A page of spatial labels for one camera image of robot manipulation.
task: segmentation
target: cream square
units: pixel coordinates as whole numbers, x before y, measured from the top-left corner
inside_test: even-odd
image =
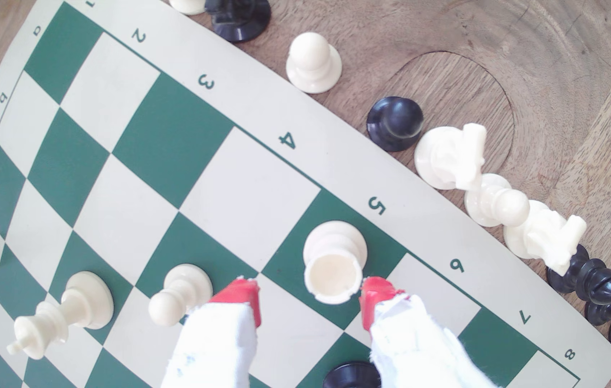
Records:
[[[104,342],[112,356],[147,384],[161,386],[181,325],[162,327],[147,311],[149,298],[133,288]]]
[[[263,274],[258,352],[250,374],[271,388],[293,388],[310,372],[343,330]]]
[[[6,244],[45,290],[51,286],[71,227],[25,181],[6,234]]]
[[[180,212],[261,271],[318,193],[300,172],[234,128]]]
[[[61,108],[109,152],[159,72],[104,32],[80,67]]]
[[[177,213],[173,205],[110,155],[74,229],[134,285]]]
[[[10,355],[6,350],[6,347],[15,340],[16,335],[13,330],[13,320],[0,304],[0,356],[22,380],[25,377],[27,355],[22,351],[19,351],[17,354]]]
[[[0,122],[0,145],[18,170],[27,176],[59,105],[26,72]]]

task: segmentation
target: black chess piece base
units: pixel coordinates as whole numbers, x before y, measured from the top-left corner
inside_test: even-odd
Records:
[[[322,388],[380,388],[377,368],[369,362],[352,361],[329,371]]]
[[[212,27],[217,35],[238,43],[256,38],[267,28],[272,18],[272,8],[267,0],[228,1],[234,1],[233,10],[215,8],[212,4],[222,1],[205,3],[207,13],[212,15]]]

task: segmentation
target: printed number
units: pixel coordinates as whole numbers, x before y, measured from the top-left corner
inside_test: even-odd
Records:
[[[143,36],[140,36],[140,29],[136,28],[135,32],[133,32],[133,35],[131,35],[131,38],[135,38],[138,40],[138,43],[142,43],[145,41],[145,38],[147,38],[146,34],[143,34]]]
[[[463,273],[463,265],[461,265],[461,260],[454,259],[449,263],[449,266],[452,269],[461,269],[461,273]]]
[[[376,200],[377,200],[377,197],[370,198],[370,201],[368,201],[367,204],[370,206],[372,210],[381,209],[380,210],[380,216],[381,216],[382,213],[384,213],[385,210],[387,210],[387,208],[385,208],[385,205],[382,204],[382,201],[377,201],[376,204],[373,204],[372,202],[375,202]]]
[[[286,132],[286,135],[284,135],[284,137],[279,137],[279,140],[281,141],[281,144],[286,144],[287,146],[291,147],[292,150],[296,149],[296,143],[293,141],[291,132]]]
[[[200,84],[200,86],[205,86],[207,88],[207,90],[212,89],[214,87],[214,81],[203,81],[203,79],[206,77],[206,74],[200,75],[200,78],[198,78],[198,84]]]
[[[528,323],[528,320],[530,319],[530,315],[528,315],[528,318],[526,318],[525,314],[523,313],[523,310],[520,310],[519,313],[521,314],[521,320],[523,321],[523,324]]]

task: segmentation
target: number 2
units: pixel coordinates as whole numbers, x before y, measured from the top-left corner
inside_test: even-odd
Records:
[[[281,141],[281,144],[286,144],[287,146],[291,147],[292,150],[296,149],[296,143],[293,142],[293,136],[291,136],[291,132],[286,132],[286,135],[284,135],[283,137],[279,137],[279,140]]]
[[[146,34],[143,34],[143,36],[140,36],[140,29],[136,28],[135,32],[133,32],[133,35],[131,35],[131,38],[135,38],[138,40],[138,43],[142,43],[145,41],[145,38],[147,38]]]

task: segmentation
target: number 4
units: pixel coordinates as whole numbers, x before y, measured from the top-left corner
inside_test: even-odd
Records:
[[[291,136],[291,132],[286,132],[286,135],[284,135],[284,137],[279,137],[279,140],[281,140],[281,144],[286,144],[287,146],[291,147],[291,149],[293,150],[296,149],[296,143],[293,142],[293,137]]]

